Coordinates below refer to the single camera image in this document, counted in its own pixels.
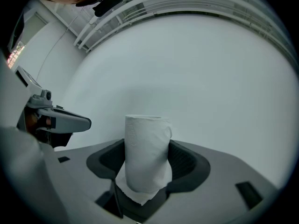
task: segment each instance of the paper towel roll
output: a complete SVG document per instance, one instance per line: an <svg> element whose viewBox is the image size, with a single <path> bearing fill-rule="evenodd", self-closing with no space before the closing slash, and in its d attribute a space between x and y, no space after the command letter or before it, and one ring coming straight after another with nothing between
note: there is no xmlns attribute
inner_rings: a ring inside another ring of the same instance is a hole
<svg viewBox="0 0 299 224"><path fill-rule="evenodd" d="M127 115L125 124L125 170L128 187L153 193L165 187L171 123L154 116Z"/></svg>

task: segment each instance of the cable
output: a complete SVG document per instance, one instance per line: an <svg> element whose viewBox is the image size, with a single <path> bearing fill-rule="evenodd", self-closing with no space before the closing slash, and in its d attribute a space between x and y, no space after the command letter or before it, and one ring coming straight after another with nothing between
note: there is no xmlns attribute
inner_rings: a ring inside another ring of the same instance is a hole
<svg viewBox="0 0 299 224"><path fill-rule="evenodd" d="M38 72L38 74L37 74L36 81L37 81L37 79L38 79L39 74L41 73L41 70L42 70L42 68L43 68L43 65L44 65L44 63L46 62L46 60L47 60L49 54L51 53L51 51L53 50L53 48L56 46L56 44L60 41L60 39L61 39L61 38L66 34L66 32L69 30L71 24L72 24L72 23L79 17L79 15L80 15L81 12L83 11L83 9L84 9L84 7L82 7L82 9L81 9L80 12L78 13L78 15L77 15L77 16L70 22L70 24L68 25L66 31L61 35L61 37L57 40L57 42L55 42L54 46L53 46L53 47L51 48L51 50L48 52L48 54L47 54L45 60L44 60L43 63L42 63L42 66L41 66L41 68L40 68L40 70L39 70L39 72Z"/></svg>

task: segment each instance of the white paper towel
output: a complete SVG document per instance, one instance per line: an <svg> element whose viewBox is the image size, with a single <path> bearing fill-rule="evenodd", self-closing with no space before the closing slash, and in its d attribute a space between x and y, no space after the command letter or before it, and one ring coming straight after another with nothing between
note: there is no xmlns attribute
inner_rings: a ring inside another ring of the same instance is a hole
<svg viewBox="0 0 299 224"><path fill-rule="evenodd" d="M126 116L126 160L115 180L117 186L133 201L144 205L171 182L172 172L167 161L171 136L168 119Z"/></svg>

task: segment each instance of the white wall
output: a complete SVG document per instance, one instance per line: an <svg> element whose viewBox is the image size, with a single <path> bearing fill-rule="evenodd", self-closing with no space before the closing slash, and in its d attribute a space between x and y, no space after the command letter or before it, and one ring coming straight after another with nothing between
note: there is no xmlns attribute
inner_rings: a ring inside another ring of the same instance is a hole
<svg viewBox="0 0 299 224"><path fill-rule="evenodd" d="M124 137L124 116L172 120L173 139L235 155L277 187L299 141L298 80L268 42L200 15L150 20L95 49L67 91L66 109L89 131L66 148Z"/></svg>
<svg viewBox="0 0 299 224"><path fill-rule="evenodd" d="M73 33L55 21L43 27L25 46L16 60L44 89L52 91L53 104L60 105L65 90L86 57L84 50L73 46Z"/></svg>

